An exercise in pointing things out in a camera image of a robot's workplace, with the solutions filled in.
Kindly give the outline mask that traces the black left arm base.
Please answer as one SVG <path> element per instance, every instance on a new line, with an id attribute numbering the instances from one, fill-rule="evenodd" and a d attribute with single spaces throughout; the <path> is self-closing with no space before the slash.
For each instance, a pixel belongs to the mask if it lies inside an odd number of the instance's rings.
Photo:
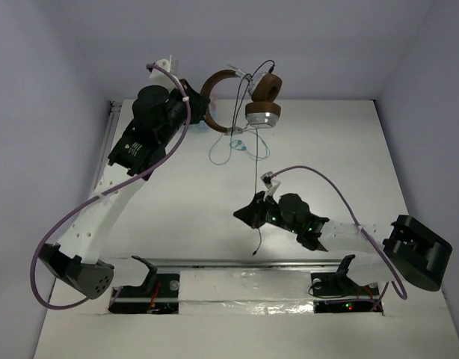
<path id="1" fill-rule="evenodd" d="M 125 285 L 112 289 L 108 311 L 112 314 L 178 314 L 180 273 L 161 273 L 139 256 L 132 259 L 147 267 L 139 286 Z"/>

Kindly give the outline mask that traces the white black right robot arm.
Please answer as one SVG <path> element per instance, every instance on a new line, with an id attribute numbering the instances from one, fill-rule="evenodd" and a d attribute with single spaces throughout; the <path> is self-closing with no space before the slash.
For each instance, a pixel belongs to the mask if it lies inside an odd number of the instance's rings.
<path id="1" fill-rule="evenodd" d="M 310 251 L 347 252 L 335 275 L 336 287 L 345 294 L 399 279 L 436 292 L 452 254 L 445 239 L 409 215 L 391 224 L 343 223 L 312 213 L 294 193 L 275 200 L 261 191 L 233 215 L 253 229 L 270 224 L 289 231 Z"/>

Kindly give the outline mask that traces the brown silver headphones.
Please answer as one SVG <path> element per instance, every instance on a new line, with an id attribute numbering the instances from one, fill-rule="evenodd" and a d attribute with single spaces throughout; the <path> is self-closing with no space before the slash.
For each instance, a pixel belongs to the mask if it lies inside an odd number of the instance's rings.
<path id="1" fill-rule="evenodd" d="M 220 70 L 204 82 L 200 94 L 209 98 L 219 82 L 232 78 L 246 80 L 249 85 L 251 101 L 244 107 L 247 124 L 253 129 L 274 128 L 281 115 L 281 107 L 274 101 L 280 93 L 282 79 L 273 74 L 272 68 L 268 72 L 258 72 L 256 75 L 240 69 Z"/>

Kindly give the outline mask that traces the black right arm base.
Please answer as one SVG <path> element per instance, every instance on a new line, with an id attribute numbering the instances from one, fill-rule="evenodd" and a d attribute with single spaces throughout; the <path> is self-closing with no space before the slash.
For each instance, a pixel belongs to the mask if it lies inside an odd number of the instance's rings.
<path id="1" fill-rule="evenodd" d="M 382 313 L 378 285 L 359 286 L 347 277 L 349 265 L 356 256 L 345 256 L 337 270 L 311 274 L 308 294 L 314 299 L 314 312 L 322 313 Z"/>

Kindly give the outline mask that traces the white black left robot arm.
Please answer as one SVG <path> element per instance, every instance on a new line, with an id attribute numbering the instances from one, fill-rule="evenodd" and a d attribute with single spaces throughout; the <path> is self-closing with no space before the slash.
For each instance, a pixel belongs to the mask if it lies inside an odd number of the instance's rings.
<path id="1" fill-rule="evenodd" d="M 209 97 L 181 80 L 181 88 L 150 85 L 132 103 L 132 119 L 115 142 L 93 193 L 91 204 L 54 244 L 44 244 L 38 257 L 56 276 L 87 299 L 110 286 L 114 267 L 100 259 L 105 240 L 129 200 L 148 181 L 150 168 L 166 157 L 167 145 L 185 123 L 197 123 Z"/>

